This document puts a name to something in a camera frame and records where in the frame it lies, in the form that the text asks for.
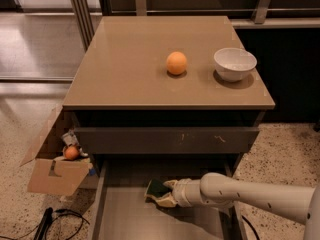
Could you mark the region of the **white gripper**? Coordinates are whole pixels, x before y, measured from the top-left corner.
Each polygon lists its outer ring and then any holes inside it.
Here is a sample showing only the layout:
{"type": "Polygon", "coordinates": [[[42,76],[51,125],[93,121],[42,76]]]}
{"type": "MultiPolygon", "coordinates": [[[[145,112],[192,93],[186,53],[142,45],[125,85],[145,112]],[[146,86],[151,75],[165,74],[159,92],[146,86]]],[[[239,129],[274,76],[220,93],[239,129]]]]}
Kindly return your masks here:
{"type": "Polygon", "coordinates": [[[152,196],[151,199],[160,207],[174,208],[193,207],[202,204],[200,181],[192,179],[169,180],[163,185],[172,190],[161,197],[152,196]]]}

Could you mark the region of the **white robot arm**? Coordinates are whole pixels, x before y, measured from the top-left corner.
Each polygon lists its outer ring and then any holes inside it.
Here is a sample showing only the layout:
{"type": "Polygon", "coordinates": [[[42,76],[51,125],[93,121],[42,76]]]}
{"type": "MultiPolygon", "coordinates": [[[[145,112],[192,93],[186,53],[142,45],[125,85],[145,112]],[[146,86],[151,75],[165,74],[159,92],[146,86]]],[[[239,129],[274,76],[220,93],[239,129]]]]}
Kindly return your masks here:
{"type": "Polygon", "coordinates": [[[152,179],[145,192],[166,208],[222,207],[239,201],[305,226],[304,240],[320,240],[320,186],[315,188],[254,183],[219,173],[200,179],[184,178],[161,182],[152,179]]]}

